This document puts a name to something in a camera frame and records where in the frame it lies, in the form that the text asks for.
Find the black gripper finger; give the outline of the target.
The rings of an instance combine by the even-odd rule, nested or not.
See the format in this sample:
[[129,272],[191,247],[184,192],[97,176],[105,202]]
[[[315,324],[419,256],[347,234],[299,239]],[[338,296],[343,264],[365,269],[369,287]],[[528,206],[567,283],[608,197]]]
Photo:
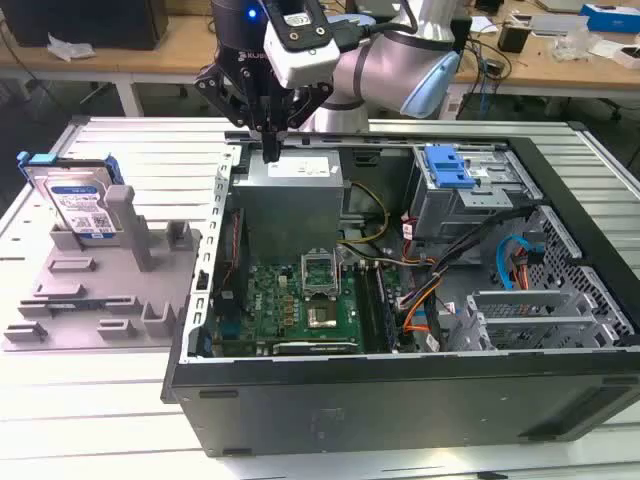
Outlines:
[[272,163],[273,132],[258,76],[248,67],[241,67],[238,75],[234,82],[220,65],[211,64],[196,77],[194,86],[232,124],[247,127],[261,142],[263,161]]
[[280,158],[283,139],[290,129],[298,129],[333,93],[328,82],[294,89],[275,84],[272,95],[272,162]]

